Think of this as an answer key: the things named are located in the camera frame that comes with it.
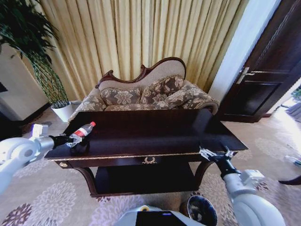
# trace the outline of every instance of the carpet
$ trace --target carpet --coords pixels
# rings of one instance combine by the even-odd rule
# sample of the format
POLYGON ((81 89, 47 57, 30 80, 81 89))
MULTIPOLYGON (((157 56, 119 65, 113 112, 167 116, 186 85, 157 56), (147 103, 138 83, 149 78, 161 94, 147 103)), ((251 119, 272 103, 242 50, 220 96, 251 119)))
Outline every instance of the carpet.
MULTIPOLYGON (((48 123, 50 135, 57 135, 67 127, 51 109, 33 123, 48 123)), ((278 180, 301 174, 301 168, 284 161, 285 155, 297 156, 300 151, 300 125, 283 111, 258 123, 225 122, 224 125, 249 147, 232 159, 234 166, 239 170, 260 170, 266 180, 257 187, 259 195, 280 210, 287 226, 298 225, 301 186, 282 185, 278 180)), ((198 163, 190 166, 195 171, 198 163)), ((209 167, 197 191, 91 198, 79 172, 40 160, 19 170, 0 195, 0 223, 2 226, 111 226, 125 211, 143 204, 177 211, 192 194, 202 194, 213 204, 218 225, 238 225, 215 165, 209 167)))

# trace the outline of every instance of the dark wooden table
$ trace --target dark wooden table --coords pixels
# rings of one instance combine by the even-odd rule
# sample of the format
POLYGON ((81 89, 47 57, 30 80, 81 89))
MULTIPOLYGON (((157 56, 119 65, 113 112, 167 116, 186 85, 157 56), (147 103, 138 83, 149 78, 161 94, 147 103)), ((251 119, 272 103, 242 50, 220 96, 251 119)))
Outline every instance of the dark wooden table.
POLYGON ((96 126, 85 140, 48 152, 46 159, 76 169, 92 197, 194 191, 212 164, 199 147, 213 152, 247 147, 207 109, 80 112, 65 130, 96 126), (189 162, 201 161, 195 175, 189 162), (94 176, 89 167, 98 167, 94 176))

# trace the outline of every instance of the curtain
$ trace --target curtain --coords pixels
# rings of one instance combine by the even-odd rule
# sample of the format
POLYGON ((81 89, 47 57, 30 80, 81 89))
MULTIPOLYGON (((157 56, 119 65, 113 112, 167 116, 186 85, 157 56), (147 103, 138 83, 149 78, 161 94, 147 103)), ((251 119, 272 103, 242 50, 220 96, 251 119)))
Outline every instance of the curtain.
POLYGON ((57 29, 53 68, 82 100, 109 70, 132 80, 140 66, 179 57, 186 79, 208 91, 247 0, 42 0, 57 29))

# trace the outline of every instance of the plant pot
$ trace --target plant pot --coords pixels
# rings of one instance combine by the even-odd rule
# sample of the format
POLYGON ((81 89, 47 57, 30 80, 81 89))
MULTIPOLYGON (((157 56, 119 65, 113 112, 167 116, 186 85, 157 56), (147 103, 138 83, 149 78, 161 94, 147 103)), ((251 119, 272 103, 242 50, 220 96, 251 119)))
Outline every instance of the plant pot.
POLYGON ((51 106, 51 109, 57 114, 58 117, 60 117, 63 122, 67 122, 74 111, 71 102, 69 102, 66 107, 52 108, 51 106))

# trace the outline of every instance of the table leg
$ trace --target table leg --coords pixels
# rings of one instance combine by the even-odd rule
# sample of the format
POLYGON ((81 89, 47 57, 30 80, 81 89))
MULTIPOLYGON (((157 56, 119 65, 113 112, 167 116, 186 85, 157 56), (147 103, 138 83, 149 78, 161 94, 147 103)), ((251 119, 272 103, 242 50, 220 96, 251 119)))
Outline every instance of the table leg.
POLYGON ((214 163, 213 161, 202 161, 196 171, 196 174, 194 175, 194 178, 197 182, 197 187, 199 187, 201 185, 203 176, 207 170, 207 168, 214 163))
POLYGON ((97 196, 97 190, 96 190, 96 187, 95 187, 95 177, 91 171, 91 169, 89 167, 86 167, 86 168, 74 168, 75 170, 78 170, 85 178, 87 184, 88 184, 88 188, 89 188, 89 191, 90 191, 90 195, 92 197, 95 197, 97 196))
POLYGON ((301 185, 301 176, 292 180, 280 180, 279 183, 284 185, 301 185))

